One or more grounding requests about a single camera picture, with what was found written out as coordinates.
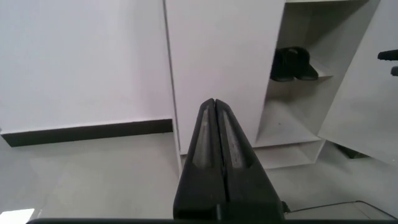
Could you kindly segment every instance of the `black baseboard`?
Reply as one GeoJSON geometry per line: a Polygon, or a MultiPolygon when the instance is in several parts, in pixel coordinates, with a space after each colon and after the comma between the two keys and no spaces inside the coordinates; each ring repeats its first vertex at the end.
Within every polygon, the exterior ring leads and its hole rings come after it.
{"type": "Polygon", "coordinates": [[[161,119],[121,124],[104,124],[97,126],[9,133],[2,134],[1,136],[11,147],[17,147],[56,142],[134,136],[140,134],[169,133],[172,131],[172,120],[161,119]]]}

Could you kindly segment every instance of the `gray tile floor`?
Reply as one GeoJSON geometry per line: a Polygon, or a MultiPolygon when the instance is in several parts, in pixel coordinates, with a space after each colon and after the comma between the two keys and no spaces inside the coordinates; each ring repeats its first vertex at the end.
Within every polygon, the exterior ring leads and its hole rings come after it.
{"type": "MultiPolygon", "coordinates": [[[[349,160],[330,143],[316,164],[267,170],[292,210],[364,200],[398,216],[398,169],[349,160]]],[[[172,218],[172,133],[10,148],[0,138],[0,212],[37,217],[172,218]]]]}

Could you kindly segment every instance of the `black slipper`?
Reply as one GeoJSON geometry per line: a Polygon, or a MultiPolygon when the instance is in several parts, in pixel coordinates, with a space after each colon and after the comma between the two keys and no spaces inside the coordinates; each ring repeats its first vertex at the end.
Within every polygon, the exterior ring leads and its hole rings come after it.
{"type": "Polygon", "coordinates": [[[276,82],[291,82],[294,80],[294,74],[289,71],[285,63],[284,51],[277,49],[274,55],[274,62],[272,63],[270,78],[276,82]]]}
{"type": "Polygon", "coordinates": [[[318,72],[310,65],[310,54],[302,47],[287,47],[281,49],[285,65],[298,80],[318,80],[318,72]]]}

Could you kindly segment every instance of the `white wall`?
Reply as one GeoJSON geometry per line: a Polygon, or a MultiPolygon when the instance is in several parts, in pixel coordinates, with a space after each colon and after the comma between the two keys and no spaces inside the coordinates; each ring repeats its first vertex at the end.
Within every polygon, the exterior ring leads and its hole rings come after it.
{"type": "Polygon", "coordinates": [[[161,0],[0,1],[2,133],[172,117],[161,0]]]}

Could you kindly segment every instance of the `shoe rack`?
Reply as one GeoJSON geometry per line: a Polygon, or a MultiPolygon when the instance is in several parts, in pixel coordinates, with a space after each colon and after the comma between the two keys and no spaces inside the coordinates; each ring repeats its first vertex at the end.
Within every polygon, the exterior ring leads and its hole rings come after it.
{"type": "Polygon", "coordinates": [[[209,98],[230,105],[265,169],[316,162],[318,133],[379,0],[165,3],[182,163],[209,98]],[[269,79],[275,49],[291,46],[308,50],[318,80],[269,79]]]}
{"type": "Polygon", "coordinates": [[[310,53],[318,80],[270,80],[255,152],[264,168],[314,163],[325,143],[323,120],[371,20],[378,1],[288,1],[277,48],[310,53]]]}

